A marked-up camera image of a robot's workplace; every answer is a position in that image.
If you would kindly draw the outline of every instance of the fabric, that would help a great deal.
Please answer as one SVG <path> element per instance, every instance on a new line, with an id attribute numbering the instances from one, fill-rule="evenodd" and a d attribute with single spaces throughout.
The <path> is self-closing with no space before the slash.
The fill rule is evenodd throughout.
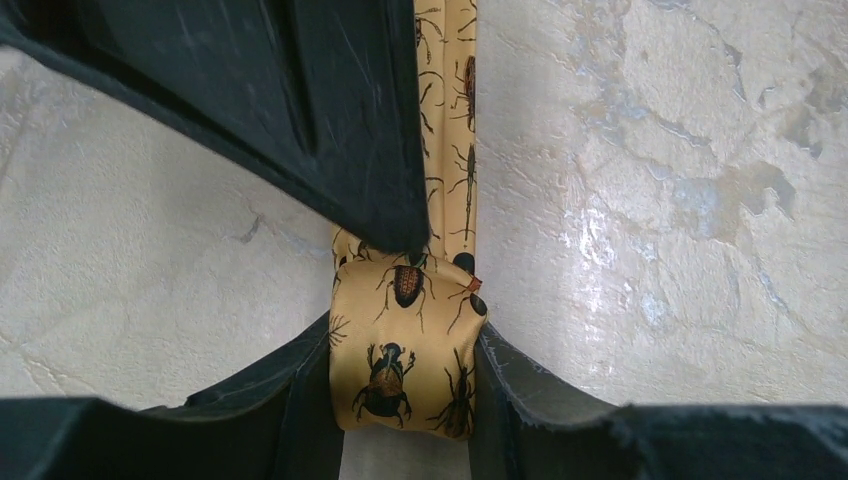
<path id="1" fill-rule="evenodd" d="M 473 347 L 487 308 L 474 276 L 477 5 L 416 0 L 431 239 L 384 255 L 335 227 L 330 386 L 344 430 L 372 423 L 467 439 Z"/>

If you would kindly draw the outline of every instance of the insect print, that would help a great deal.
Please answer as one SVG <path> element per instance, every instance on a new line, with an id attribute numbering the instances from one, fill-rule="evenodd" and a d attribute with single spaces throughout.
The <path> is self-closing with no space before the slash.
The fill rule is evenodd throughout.
<path id="1" fill-rule="evenodd" d="M 462 28 L 456 31 L 457 34 L 462 33 L 466 28 L 470 27 L 472 24 L 477 23 L 477 4 L 474 3 L 473 0 L 468 0 L 468 3 L 474 8 L 474 18 L 472 18 L 468 23 L 465 24 Z M 470 12 L 470 8 L 463 8 L 462 12 Z M 477 40 L 476 38 L 457 38 L 460 42 L 473 42 Z"/>
<path id="2" fill-rule="evenodd" d="M 424 41 L 424 48 L 427 51 L 427 65 L 430 65 L 430 61 L 433 60 L 433 54 L 430 52 L 430 44 L 427 42 L 427 36 L 424 35 L 424 23 L 428 23 L 431 27 L 433 27 L 433 30 L 435 30 L 436 33 L 439 34 L 439 37 L 441 37 L 440 40 L 442 41 L 442 43 L 445 43 L 445 36 L 442 33 L 442 29 L 439 28 L 439 26 L 436 25 L 432 20 L 424 18 L 424 15 L 441 11 L 441 8 L 433 7 L 429 10 L 425 10 L 421 13 L 415 14 L 415 48 L 420 47 L 421 41 Z"/>
<path id="3" fill-rule="evenodd" d="M 453 317 L 453 321 L 448 326 L 448 335 L 450 335 L 450 331 L 453 329 L 453 326 L 456 325 L 456 322 L 457 320 L 459 320 L 460 315 L 462 315 L 462 307 L 465 305 L 465 302 L 468 302 L 468 304 L 471 305 L 471 309 L 474 310 L 474 313 L 480 315 L 481 317 L 486 316 L 486 313 L 488 313 L 489 311 L 489 307 L 486 306 L 486 302 L 484 302 L 482 298 L 478 297 L 476 293 L 473 293 L 470 290 L 470 288 L 466 287 L 448 297 L 448 299 L 451 299 L 457 295 L 468 293 L 468 295 L 463 297 L 462 300 L 460 300 L 459 302 L 459 308 L 457 309 L 456 316 Z"/>
<path id="4" fill-rule="evenodd" d="M 329 341 L 330 347 L 338 347 L 342 340 L 347 338 L 347 335 L 341 333 L 341 329 L 350 323 L 350 320 L 345 320 L 341 315 L 333 315 L 330 319 Z"/>
<path id="5" fill-rule="evenodd" d="M 356 253 L 353 252 L 353 249 L 350 248 L 350 245 L 348 245 L 347 249 L 351 253 L 351 255 L 353 255 L 353 258 L 358 258 L 360 260 L 368 260 L 369 262 L 373 261 L 371 260 L 371 247 L 369 247 L 368 244 L 363 241 L 360 241 L 359 245 L 356 246 Z"/>
<path id="6" fill-rule="evenodd" d="M 436 77 L 439 78 L 439 80 L 442 81 L 443 85 L 445 83 L 445 79 L 441 75 L 439 75 L 438 72 L 433 72 L 433 71 L 427 70 L 427 71 L 419 73 L 418 77 L 421 78 L 424 75 L 435 75 Z M 424 91 L 421 92 L 421 99 L 418 100 L 418 107 L 419 107 L 418 113 L 421 115 L 421 124 L 424 125 L 424 128 L 426 128 L 427 131 L 430 132 L 431 135 L 433 135 L 435 133 L 435 131 L 433 130 L 433 127 L 430 125 L 430 121 L 427 119 L 427 115 L 424 114 L 424 109 L 422 109 L 420 107 L 421 107 L 421 105 L 424 104 L 424 99 L 427 98 L 427 93 L 429 93 L 430 89 L 433 88 L 433 83 L 434 82 L 430 82 L 430 83 L 427 84 L 426 87 L 424 87 Z M 444 104 L 445 104 L 445 102 L 442 102 L 442 103 L 440 103 L 436 106 L 441 107 Z M 424 132 L 421 132 L 421 149 L 424 151 L 424 157 L 430 158 L 430 151 L 427 150 L 427 140 L 424 138 Z"/>
<path id="7" fill-rule="evenodd" d="M 426 257 L 423 256 L 423 260 L 421 263 L 423 264 L 426 261 Z M 409 308 L 413 303 L 418 299 L 421 293 L 424 293 L 424 297 L 421 300 L 421 306 L 418 307 L 418 319 L 421 324 L 421 333 L 424 333 L 424 315 L 421 311 L 424 309 L 424 302 L 427 300 L 427 288 L 424 286 L 424 280 L 430 282 L 430 296 L 433 297 L 433 300 L 436 299 L 436 296 L 433 295 L 433 281 L 430 277 L 424 273 L 424 270 L 420 268 L 419 262 L 416 262 L 413 265 L 394 265 L 383 274 L 383 279 L 380 281 L 380 284 L 377 285 L 377 290 L 386 284 L 386 301 L 383 305 L 383 310 L 380 311 L 380 314 L 377 315 L 377 318 L 374 319 L 372 323 L 377 323 L 377 320 L 383 316 L 386 311 L 389 310 L 389 291 L 394 292 L 395 303 L 397 303 L 401 308 Z M 392 279 L 386 283 L 386 276 L 389 273 L 393 273 Z"/>
<path id="8" fill-rule="evenodd" d="M 382 356 L 375 363 L 374 344 L 368 347 L 368 368 L 371 369 L 371 375 L 368 385 L 356 394 L 351 407 L 352 411 L 356 411 L 357 422 L 362 419 L 362 409 L 365 408 L 378 417 L 397 417 L 400 428 L 403 428 L 403 417 L 398 411 L 402 403 L 406 404 L 406 419 L 412 418 L 412 406 L 403 391 L 403 379 L 415 366 L 415 352 L 409 352 L 409 361 L 404 369 L 400 356 L 405 352 L 406 349 L 396 343 L 380 345 Z M 356 410 L 356 404 L 362 397 L 365 398 L 359 405 L 359 410 Z"/>
<path id="9" fill-rule="evenodd" d="M 456 101 L 453 102 L 453 106 L 451 106 L 451 110 L 456 110 L 457 104 L 460 100 L 465 100 L 468 102 L 468 112 L 465 115 L 460 115 L 458 117 L 451 117 L 453 119 L 458 118 L 467 118 L 468 119 L 468 130 L 474 132 L 476 130 L 476 122 L 474 120 L 474 109 L 475 109 L 475 85 L 477 78 L 477 68 L 476 68 L 476 60 L 474 59 L 474 55 L 469 55 L 468 59 L 465 60 L 465 69 L 463 70 L 462 76 L 459 76 L 459 62 L 456 62 L 456 72 L 454 73 L 454 77 L 457 80 L 462 82 L 462 90 L 457 90 L 454 88 L 458 97 L 456 97 Z"/>
<path id="10" fill-rule="evenodd" d="M 453 349 L 453 356 L 456 358 L 456 364 L 459 367 L 456 385 L 453 383 L 450 372 L 445 368 L 452 400 L 442 409 L 441 413 L 429 417 L 427 420 L 438 422 L 431 430 L 444 428 L 445 435 L 450 438 L 458 438 L 470 434 L 474 425 L 474 409 L 471 408 L 471 399 L 474 398 L 476 389 L 472 388 L 469 378 L 476 367 L 471 367 L 469 370 L 468 367 L 463 366 L 459 360 L 459 352 L 455 348 Z"/>
<path id="11" fill-rule="evenodd" d="M 459 149 L 456 148 L 456 145 L 451 145 L 451 146 L 456 151 L 456 155 L 461 160 L 465 161 L 465 168 L 462 168 L 462 164 L 457 162 L 456 160 L 454 160 L 454 163 L 456 163 L 456 165 L 459 167 L 459 169 L 462 170 L 463 172 L 465 172 L 465 178 L 457 181 L 453 185 L 453 187 L 451 187 L 451 189 L 448 191 L 448 195 L 450 195 L 454 190 L 456 190 L 456 187 L 458 187 L 459 184 L 461 184 L 461 183 L 465 183 L 465 185 L 468 187 L 468 191 L 465 194 L 465 228 L 457 230 L 455 232 L 450 232 L 450 234 L 456 235 L 458 233 L 465 232 L 465 242 L 466 242 L 465 246 L 467 247 L 468 246 L 467 245 L 468 233 L 471 232 L 475 235 L 477 234 L 477 232 L 475 232 L 474 230 L 470 230 L 470 227 L 471 227 L 471 204 L 474 201 L 474 192 L 472 191 L 472 189 L 474 188 L 474 185 L 476 185 L 476 183 L 477 183 L 477 178 L 476 178 L 476 175 L 477 175 L 477 156 L 474 153 L 474 144 L 473 143 L 468 146 L 468 156 L 467 157 L 462 156 L 462 153 L 459 152 Z"/>
<path id="12" fill-rule="evenodd" d="M 339 277 L 339 271 L 341 271 L 342 267 L 344 267 L 346 263 L 347 257 L 342 257 L 342 259 L 339 260 L 339 267 L 336 268 L 336 272 L 333 274 L 333 295 L 336 294 L 336 290 L 338 290 L 339 285 L 342 284 L 342 279 Z"/>

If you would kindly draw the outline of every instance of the white marble wall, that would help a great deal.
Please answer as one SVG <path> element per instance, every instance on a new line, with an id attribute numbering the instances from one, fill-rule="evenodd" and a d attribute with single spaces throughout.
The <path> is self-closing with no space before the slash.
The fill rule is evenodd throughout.
<path id="1" fill-rule="evenodd" d="M 481 0 L 479 24 L 498 329 L 611 402 L 848 402 L 848 2 Z M 176 405 L 327 308 L 312 212 L 18 54 L 0 72 L 0 395 Z M 348 435 L 343 478 L 387 468 L 469 476 L 461 444 Z"/>

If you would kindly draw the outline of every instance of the weevil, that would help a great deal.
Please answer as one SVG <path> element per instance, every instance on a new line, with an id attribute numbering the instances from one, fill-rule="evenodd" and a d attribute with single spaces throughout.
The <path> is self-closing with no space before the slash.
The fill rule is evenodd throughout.
<path id="1" fill-rule="evenodd" d="M 471 227 L 471 203 L 474 200 L 474 192 L 473 192 L 472 189 L 477 184 L 477 177 L 476 177 L 477 176 L 477 158 L 476 158 L 476 154 L 474 152 L 474 144 L 473 143 L 468 146 L 468 156 L 467 157 L 462 156 L 462 153 L 460 153 L 459 148 L 457 148 L 456 145 L 451 145 L 451 146 L 453 147 L 454 151 L 456 151 L 456 155 L 461 160 L 465 161 L 465 168 L 462 168 L 462 164 L 457 162 L 456 160 L 454 160 L 454 163 L 457 164 L 459 169 L 462 170 L 463 172 L 465 172 L 465 178 L 457 181 L 453 185 L 453 187 L 451 187 L 451 189 L 448 191 L 448 195 L 450 195 L 454 190 L 456 190 L 456 187 L 458 187 L 461 183 L 465 183 L 465 185 L 468 187 L 468 192 L 465 195 L 465 228 L 457 230 L 455 232 L 449 232 L 449 233 L 451 235 L 456 235 L 458 233 L 465 232 L 465 242 L 466 242 L 466 247 L 467 247 L 468 246 L 467 245 L 468 233 L 471 232 L 475 235 L 477 234 L 477 232 L 470 229 L 470 227 Z"/>
<path id="2" fill-rule="evenodd" d="M 442 43 L 446 43 L 446 42 L 445 42 L 445 35 L 442 33 L 442 29 L 439 28 L 439 26 L 436 25 L 432 20 L 428 20 L 428 19 L 424 18 L 424 15 L 426 15 L 428 13 L 435 13 L 435 12 L 441 12 L 441 11 L 442 11 L 441 8 L 433 7 L 429 10 L 425 10 L 421 13 L 415 14 L 415 48 L 420 47 L 421 41 L 422 40 L 424 41 L 424 48 L 427 51 L 427 65 L 430 65 L 430 61 L 433 59 L 433 54 L 430 52 L 430 43 L 427 41 L 427 36 L 424 35 L 424 23 L 426 22 L 426 23 L 430 24 L 430 26 L 433 27 L 433 30 L 435 30 L 436 33 L 439 34 L 439 37 L 441 37 L 439 40 L 441 40 Z"/>
<path id="3" fill-rule="evenodd" d="M 454 72 L 454 77 L 462 82 L 462 90 L 457 90 L 454 88 L 454 91 L 458 94 L 456 100 L 453 102 L 451 106 L 451 110 L 456 110 L 457 105 L 460 100 L 465 100 L 468 103 L 468 112 L 465 115 L 460 115 L 458 117 L 451 117 L 456 120 L 459 118 L 468 119 L 468 130 L 471 132 L 475 132 L 477 129 L 477 123 L 475 120 L 475 98 L 476 98 L 476 83 L 477 83 L 477 67 L 476 60 L 474 55 L 469 55 L 465 60 L 465 69 L 462 72 L 462 76 L 459 76 L 459 62 L 455 62 L 456 71 Z"/>
<path id="4" fill-rule="evenodd" d="M 469 378 L 474 373 L 474 368 L 462 365 L 459 360 L 459 352 L 454 348 L 453 356 L 456 358 L 456 364 L 459 367 L 459 377 L 456 379 L 456 385 L 453 383 L 453 377 L 447 368 L 445 373 L 448 374 L 448 386 L 450 387 L 452 400 L 442 409 L 441 413 L 436 416 L 429 417 L 427 420 L 438 422 L 431 430 L 439 430 L 444 428 L 445 435 L 451 438 L 458 438 L 466 433 L 470 434 L 474 426 L 474 409 L 471 407 L 471 399 L 474 398 L 476 389 L 472 387 Z"/>
<path id="5" fill-rule="evenodd" d="M 420 79 L 420 78 L 421 78 L 421 77 L 423 77 L 424 75 L 434 75 L 434 76 L 436 76 L 439 80 L 441 80 L 441 81 L 442 81 L 442 85 L 444 85 L 444 84 L 445 84 L 445 79 L 444 79 L 444 77 L 442 77 L 442 76 L 441 76 L 438 72 L 433 72 L 433 71 L 430 71 L 430 70 L 426 70 L 426 71 L 423 71 L 423 72 L 419 73 L 419 74 L 418 74 L 418 78 Z M 418 100 L 418 107 L 419 107 L 419 108 L 418 108 L 418 111 L 419 111 L 418 113 L 421 115 L 421 124 L 422 124 L 422 125 L 424 125 L 424 128 L 426 128 L 428 132 L 430 132 L 430 135 L 434 134 L 434 133 L 435 133 L 435 131 L 433 130 L 433 127 L 430 125 L 430 121 L 429 121 L 429 120 L 427 120 L 427 115 L 425 115 L 425 114 L 424 114 L 424 109 L 423 109 L 423 108 L 421 108 L 421 105 L 423 105 L 423 104 L 424 104 L 424 99 L 425 99 L 425 98 L 427 98 L 427 93 L 429 93 L 429 92 L 430 92 L 430 89 L 431 89 L 431 88 L 433 88 L 433 82 L 428 83 L 428 84 L 427 84 L 427 86 L 426 86 L 426 87 L 424 87 L 424 90 L 421 92 L 421 99 L 420 99 L 420 100 Z M 441 107 L 441 106 L 442 106 L 442 105 L 444 105 L 444 104 L 445 104 L 445 102 L 443 101 L 442 103 L 439 103 L 439 104 L 437 104 L 436 106 L 437 106 L 437 107 Z M 421 149 L 424 151 L 424 157 L 425 157 L 425 158 L 430 158 L 430 151 L 429 151 L 429 150 L 427 150 L 427 140 L 424 138 L 424 132 L 423 132 L 423 131 L 421 132 Z"/>

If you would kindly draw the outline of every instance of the beetle print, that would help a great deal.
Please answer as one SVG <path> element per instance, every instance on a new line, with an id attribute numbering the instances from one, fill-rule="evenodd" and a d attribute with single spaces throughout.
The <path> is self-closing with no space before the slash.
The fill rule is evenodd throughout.
<path id="1" fill-rule="evenodd" d="M 445 36 L 442 33 L 442 29 L 439 28 L 439 26 L 436 25 L 432 20 L 424 18 L 424 15 L 441 11 L 441 8 L 433 7 L 429 10 L 425 10 L 421 13 L 415 14 L 415 48 L 420 47 L 421 41 L 424 41 L 424 48 L 426 49 L 427 54 L 427 65 L 430 65 L 430 61 L 433 60 L 433 54 L 432 52 L 430 52 L 430 43 L 427 41 L 427 36 L 424 35 L 424 23 L 428 23 L 431 27 L 433 27 L 433 30 L 435 30 L 436 33 L 439 34 L 439 37 L 441 37 L 440 40 L 442 41 L 442 43 L 445 43 Z"/>
<path id="2" fill-rule="evenodd" d="M 474 3 L 473 0 L 468 0 L 468 3 L 470 3 L 471 7 L 474 8 L 474 18 L 472 18 L 468 23 L 466 23 L 462 28 L 457 30 L 456 31 L 457 34 L 462 33 L 463 31 L 465 31 L 466 28 L 470 27 L 472 24 L 477 23 L 477 4 Z M 461 11 L 462 12 L 470 12 L 471 9 L 470 8 L 463 8 Z M 459 40 L 460 42 L 473 42 L 477 39 L 476 38 L 457 38 L 457 40 Z"/>
<path id="3" fill-rule="evenodd" d="M 474 144 L 473 143 L 471 145 L 469 145 L 469 147 L 468 147 L 468 157 L 463 157 L 462 154 L 459 152 L 459 149 L 456 148 L 456 145 L 451 145 L 451 146 L 453 147 L 454 151 L 456 151 L 456 155 L 461 160 L 465 161 L 465 168 L 462 168 L 461 163 L 454 161 L 454 163 L 456 163 L 456 165 L 459 167 L 459 169 L 462 170 L 463 172 L 465 172 L 465 178 L 457 181 L 453 185 L 453 187 L 451 187 L 451 189 L 448 191 L 448 195 L 453 193 L 453 191 L 456 190 L 456 187 L 458 187 L 459 184 L 461 184 L 461 183 L 465 183 L 465 185 L 468 187 L 468 190 L 465 194 L 465 228 L 457 230 L 455 232 L 450 232 L 450 234 L 456 235 L 458 233 L 465 232 L 465 242 L 466 242 L 465 246 L 468 247 L 468 233 L 470 232 L 470 233 L 473 233 L 475 235 L 477 234 L 474 230 L 470 229 L 470 226 L 471 226 L 471 205 L 474 202 L 474 192 L 473 192 L 472 189 L 474 188 L 474 185 L 476 185 L 476 183 L 477 183 L 477 178 L 476 178 L 476 175 L 477 175 L 477 155 L 474 153 Z"/>
<path id="4" fill-rule="evenodd" d="M 374 344 L 368 347 L 368 368 L 371 369 L 371 376 L 368 385 L 356 394 L 351 407 L 352 411 L 356 411 L 357 422 L 362 419 L 362 409 L 365 408 L 378 417 L 397 417 L 400 428 L 403 428 L 403 417 L 398 411 L 401 403 L 406 404 L 406 419 L 412 418 L 412 406 L 403 391 L 403 379 L 415 366 L 415 352 L 409 352 L 409 363 L 404 369 L 400 356 L 405 352 L 406 349 L 396 343 L 380 345 L 382 356 L 375 363 Z M 359 410 L 356 410 L 356 404 L 362 397 L 365 398 L 359 405 Z"/>
<path id="5" fill-rule="evenodd" d="M 489 307 L 486 306 L 486 302 L 484 302 L 482 298 L 478 297 L 476 293 L 470 292 L 469 290 L 469 288 L 463 288 L 462 290 L 448 297 L 448 299 L 451 299 L 453 297 L 456 297 L 457 295 L 468 293 L 468 295 L 463 297 L 462 300 L 460 300 L 459 302 L 459 308 L 457 309 L 456 316 L 453 317 L 453 321 L 448 326 L 448 335 L 450 335 L 450 331 L 453 329 L 453 326 L 456 325 L 457 320 L 459 320 L 459 317 L 462 315 L 462 307 L 465 306 L 465 302 L 468 302 L 468 304 L 471 305 L 471 309 L 474 310 L 474 313 L 480 315 L 481 317 L 485 317 L 486 313 L 489 312 Z"/>
<path id="6" fill-rule="evenodd" d="M 348 323 L 350 323 L 350 320 L 345 320 L 342 315 L 333 315 L 333 318 L 330 319 L 330 331 L 328 336 L 331 348 L 338 347 L 341 345 L 342 340 L 347 338 L 347 335 L 341 333 L 341 330 Z"/>
<path id="7" fill-rule="evenodd" d="M 438 422 L 431 430 L 443 428 L 448 437 L 459 438 L 465 434 L 470 434 L 474 426 L 474 409 L 471 408 L 471 399 L 474 398 L 476 389 L 472 388 L 469 378 L 476 367 L 471 367 L 469 370 L 468 367 L 463 366 L 459 360 L 459 352 L 455 348 L 453 349 L 453 356 L 456 358 L 456 364 L 459 367 L 456 385 L 453 383 L 450 372 L 445 368 L 452 400 L 442 409 L 441 413 L 429 417 L 427 420 Z"/>
<path id="8" fill-rule="evenodd" d="M 454 88 L 458 97 L 456 97 L 456 101 L 453 102 L 451 106 L 451 110 L 456 110 L 457 104 L 460 100 L 465 100 L 468 102 L 468 113 L 465 115 L 460 115 L 458 117 L 451 117 L 453 119 L 458 118 L 467 118 L 468 119 L 468 130 L 471 132 L 476 131 L 476 122 L 474 120 L 474 111 L 475 111 L 475 84 L 476 84 L 476 61 L 474 59 L 474 55 L 469 55 L 468 59 L 465 61 L 465 70 L 463 71 L 462 77 L 459 76 L 459 62 L 456 62 L 456 73 L 454 76 L 457 80 L 462 82 L 462 90 L 457 90 Z"/>
<path id="9" fill-rule="evenodd" d="M 427 71 L 419 73 L 418 77 L 421 78 L 424 75 L 435 75 L 439 80 L 442 81 L 443 85 L 445 83 L 445 79 L 441 75 L 439 75 L 438 72 L 433 72 L 433 71 L 427 70 Z M 421 105 L 424 104 L 424 99 L 427 98 L 427 93 L 429 93 L 430 89 L 433 88 L 433 83 L 434 82 L 430 82 L 430 83 L 427 84 L 426 87 L 424 87 L 424 91 L 421 92 L 421 99 L 418 100 L 418 113 L 419 113 L 419 115 L 421 115 L 421 125 L 423 125 L 424 128 L 428 132 L 430 132 L 430 135 L 433 135 L 436 132 L 435 132 L 435 130 L 433 130 L 432 125 L 430 125 L 430 121 L 427 119 L 427 115 L 424 114 L 424 109 L 421 108 Z M 436 105 L 436 107 L 441 107 L 444 104 L 445 104 L 445 102 L 442 102 L 442 103 Z M 421 132 L 421 149 L 424 151 L 424 158 L 430 158 L 430 151 L 427 150 L 427 140 L 424 138 L 424 132 L 423 131 Z"/>
<path id="10" fill-rule="evenodd" d="M 395 303 L 397 303 L 401 308 L 409 308 L 412 304 L 418 300 L 418 297 L 424 293 L 424 296 L 421 300 L 421 305 L 418 307 L 418 320 L 421 324 L 421 333 L 424 333 L 424 315 L 422 314 L 422 310 L 424 309 L 424 302 L 427 300 L 427 288 L 424 286 L 424 281 L 427 280 L 430 282 L 430 296 L 433 297 L 433 300 L 436 299 L 436 296 L 433 294 L 433 281 L 430 280 L 430 277 L 424 273 L 420 267 L 423 266 L 423 262 L 426 261 L 426 256 L 422 255 L 422 260 L 419 262 L 410 262 L 413 265 L 394 265 L 383 274 L 383 279 L 380 281 L 380 284 L 377 285 L 377 290 L 379 290 L 383 284 L 386 285 L 386 301 L 383 304 L 383 309 L 380 311 L 380 314 L 377 315 L 377 318 L 374 319 L 371 323 L 377 323 L 377 320 L 383 316 L 389 310 L 389 291 L 391 290 L 394 293 Z M 392 273 L 392 279 L 386 283 L 386 277 Z"/>

